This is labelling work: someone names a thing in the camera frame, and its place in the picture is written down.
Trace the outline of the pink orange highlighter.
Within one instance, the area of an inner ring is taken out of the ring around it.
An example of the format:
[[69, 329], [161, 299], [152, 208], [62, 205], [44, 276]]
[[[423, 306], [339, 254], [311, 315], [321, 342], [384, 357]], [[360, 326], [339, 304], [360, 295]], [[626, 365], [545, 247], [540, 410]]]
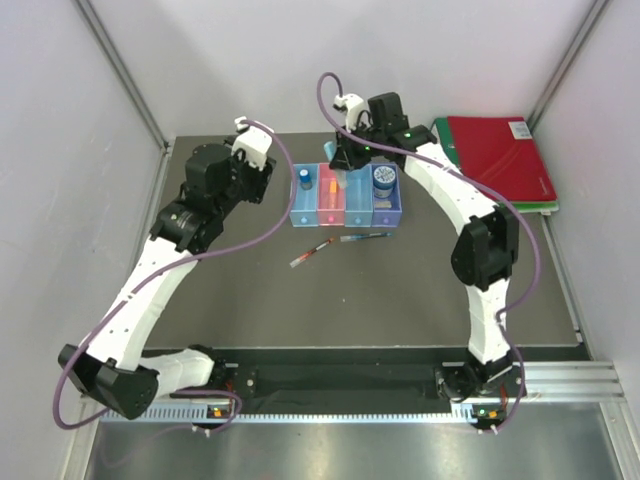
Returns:
[[329, 189], [327, 193], [327, 208], [330, 210], [336, 210], [337, 201], [338, 201], [338, 184], [336, 179], [332, 179], [329, 183]]

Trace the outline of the blue round jar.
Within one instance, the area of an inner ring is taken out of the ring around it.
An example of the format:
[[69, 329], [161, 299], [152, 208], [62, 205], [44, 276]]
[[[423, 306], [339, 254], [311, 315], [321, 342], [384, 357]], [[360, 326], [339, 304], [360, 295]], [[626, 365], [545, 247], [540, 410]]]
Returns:
[[372, 169], [373, 194], [378, 199], [389, 198], [397, 183], [397, 173], [393, 166], [379, 165]]

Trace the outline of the pink plastic drawer bin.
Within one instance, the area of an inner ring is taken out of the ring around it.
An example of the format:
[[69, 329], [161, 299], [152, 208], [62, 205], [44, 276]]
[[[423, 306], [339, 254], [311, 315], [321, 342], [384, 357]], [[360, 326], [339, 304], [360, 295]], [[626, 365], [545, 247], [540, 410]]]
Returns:
[[328, 163], [321, 163], [318, 172], [318, 204], [317, 214], [320, 226], [340, 226], [345, 222], [345, 191], [338, 186], [337, 209], [330, 210], [327, 208], [327, 193], [329, 183], [332, 179], [336, 179], [332, 170], [329, 169]]

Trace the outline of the blue end drawer bin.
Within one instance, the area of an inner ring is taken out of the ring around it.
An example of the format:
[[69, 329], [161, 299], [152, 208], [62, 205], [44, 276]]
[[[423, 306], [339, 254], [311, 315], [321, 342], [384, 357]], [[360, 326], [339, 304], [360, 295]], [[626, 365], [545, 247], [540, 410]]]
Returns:
[[[295, 164], [294, 186], [291, 191], [295, 193], [295, 201], [289, 213], [293, 227], [311, 228], [318, 227], [318, 186], [319, 164], [306, 163]], [[305, 187], [302, 182], [301, 172], [306, 171], [310, 180], [310, 186]]]

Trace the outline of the light blue drawer bin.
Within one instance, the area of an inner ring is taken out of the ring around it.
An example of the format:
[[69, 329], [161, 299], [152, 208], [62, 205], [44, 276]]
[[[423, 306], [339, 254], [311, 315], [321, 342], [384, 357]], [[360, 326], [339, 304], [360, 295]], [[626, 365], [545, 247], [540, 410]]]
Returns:
[[347, 173], [345, 190], [346, 227], [370, 227], [373, 218], [372, 166]]

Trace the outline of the blue clear pen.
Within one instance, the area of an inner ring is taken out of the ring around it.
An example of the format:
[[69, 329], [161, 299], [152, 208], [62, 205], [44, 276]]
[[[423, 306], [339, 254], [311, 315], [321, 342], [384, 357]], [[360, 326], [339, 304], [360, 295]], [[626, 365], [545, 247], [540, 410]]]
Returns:
[[363, 241], [363, 240], [369, 240], [369, 239], [378, 239], [378, 238], [388, 238], [391, 237], [392, 233], [391, 232], [374, 232], [374, 233], [366, 233], [366, 234], [350, 234], [350, 235], [343, 235], [340, 236], [340, 242], [342, 243], [348, 243], [348, 242], [355, 242], [355, 241]]

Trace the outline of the blue white highlighter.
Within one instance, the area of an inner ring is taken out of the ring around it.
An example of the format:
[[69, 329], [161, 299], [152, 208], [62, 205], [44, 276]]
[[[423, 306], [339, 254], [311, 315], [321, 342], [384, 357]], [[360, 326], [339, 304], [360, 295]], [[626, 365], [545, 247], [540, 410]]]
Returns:
[[332, 166], [337, 153], [337, 146], [335, 141], [327, 141], [324, 146], [324, 152], [329, 162], [329, 169], [333, 171], [337, 184], [340, 189], [345, 190], [348, 186], [347, 173], [345, 170]]

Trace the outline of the purple plastic drawer bin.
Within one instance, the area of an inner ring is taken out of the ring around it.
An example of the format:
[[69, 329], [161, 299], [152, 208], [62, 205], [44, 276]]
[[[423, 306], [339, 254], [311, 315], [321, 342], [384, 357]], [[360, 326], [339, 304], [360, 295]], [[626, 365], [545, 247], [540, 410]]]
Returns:
[[[396, 173], [397, 173], [397, 183], [396, 183], [393, 194], [387, 199], [378, 199], [373, 194], [372, 225], [374, 227], [381, 227], [381, 228], [395, 228], [399, 225], [402, 217], [402, 212], [403, 212], [398, 167], [395, 164], [378, 164], [378, 165], [374, 165], [373, 168], [379, 165], [393, 166], [396, 169]], [[390, 209], [375, 209], [374, 203], [377, 201], [383, 201], [383, 200], [391, 201], [392, 207]]]

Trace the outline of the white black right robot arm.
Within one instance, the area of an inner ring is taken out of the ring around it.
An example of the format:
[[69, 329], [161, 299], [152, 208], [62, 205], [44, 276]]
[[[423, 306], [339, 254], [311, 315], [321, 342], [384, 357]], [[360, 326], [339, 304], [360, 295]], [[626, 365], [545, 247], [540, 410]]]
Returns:
[[410, 126], [397, 93], [369, 100], [338, 94], [333, 107], [344, 114], [345, 124], [336, 133], [332, 169], [357, 170], [382, 156], [422, 186], [453, 224], [458, 238], [451, 266], [466, 287], [471, 330], [466, 362], [441, 368], [437, 384], [442, 396], [454, 402], [492, 394], [513, 363], [496, 314], [506, 305], [518, 257], [517, 218], [461, 179], [459, 168], [428, 127]]

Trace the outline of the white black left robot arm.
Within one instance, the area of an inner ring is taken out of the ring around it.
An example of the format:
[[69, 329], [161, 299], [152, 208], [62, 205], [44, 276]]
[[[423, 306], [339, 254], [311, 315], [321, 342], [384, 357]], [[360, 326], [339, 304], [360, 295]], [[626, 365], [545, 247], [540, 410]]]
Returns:
[[69, 368], [81, 393], [133, 420], [156, 398], [179, 390], [195, 387], [209, 397], [224, 390], [227, 374], [205, 347], [149, 358], [143, 350], [197, 255], [222, 234], [226, 217], [241, 202], [262, 202], [275, 167], [269, 148], [236, 139], [193, 150], [178, 196], [158, 212], [113, 303], [116, 314], [87, 349], [66, 345], [59, 354], [60, 366]]

